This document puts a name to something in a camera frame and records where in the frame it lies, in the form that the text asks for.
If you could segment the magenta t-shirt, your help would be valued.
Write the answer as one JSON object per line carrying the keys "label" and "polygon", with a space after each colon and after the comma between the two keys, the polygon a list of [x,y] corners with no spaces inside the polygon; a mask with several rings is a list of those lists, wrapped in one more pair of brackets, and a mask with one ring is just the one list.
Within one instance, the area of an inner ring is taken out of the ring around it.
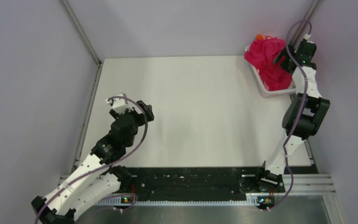
{"label": "magenta t-shirt", "polygon": [[255,39],[244,54],[244,59],[258,70],[259,77],[269,91],[288,89],[291,85],[291,75],[284,71],[273,60],[286,46],[283,39],[263,36],[263,40]]}

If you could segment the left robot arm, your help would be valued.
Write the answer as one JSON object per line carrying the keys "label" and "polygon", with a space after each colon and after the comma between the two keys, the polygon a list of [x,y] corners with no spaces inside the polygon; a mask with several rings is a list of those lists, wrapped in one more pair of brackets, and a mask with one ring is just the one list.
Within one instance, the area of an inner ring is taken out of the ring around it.
{"label": "left robot arm", "polygon": [[154,121],[152,105],[142,100],[135,102],[126,95],[110,97],[106,103],[114,118],[109,132],[59,186],[32,200],[34,223],[73,224],[106,195],[130,189],[131,175],[119,163],[135,153],[145,140],[148,124]]}

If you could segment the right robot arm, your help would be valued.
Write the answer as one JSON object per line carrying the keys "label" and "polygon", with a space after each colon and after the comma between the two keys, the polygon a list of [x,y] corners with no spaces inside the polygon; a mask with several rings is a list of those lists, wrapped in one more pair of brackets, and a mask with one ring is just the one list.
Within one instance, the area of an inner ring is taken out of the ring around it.
{"label": "right robot arm", "polygon": [[291,75],[295,97],[282,119],[283,136],[255,179],[255,187],[260,192],[282,185],[289,157],[318,132],[330,107],[330,101],[321,96],[317,87],[317,67],[312,62],[316,49],[314,42],[303,38],[297,48],[288,45],[275,59],[275,63]]}

